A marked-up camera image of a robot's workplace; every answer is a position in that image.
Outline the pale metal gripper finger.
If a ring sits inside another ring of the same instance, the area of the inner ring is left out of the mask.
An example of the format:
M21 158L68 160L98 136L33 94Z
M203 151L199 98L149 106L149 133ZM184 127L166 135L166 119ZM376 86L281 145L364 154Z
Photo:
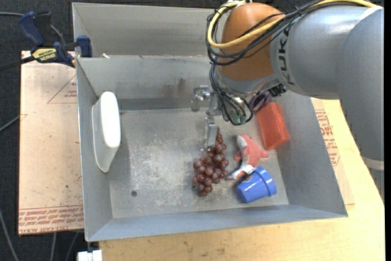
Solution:
M193 89L193 97L191 100L191 110L197 112L200 110L201 102L209 100L211 91L209 85L200 85Z
M205 118L204 150L207 151L216 145L218 125L213 117Z

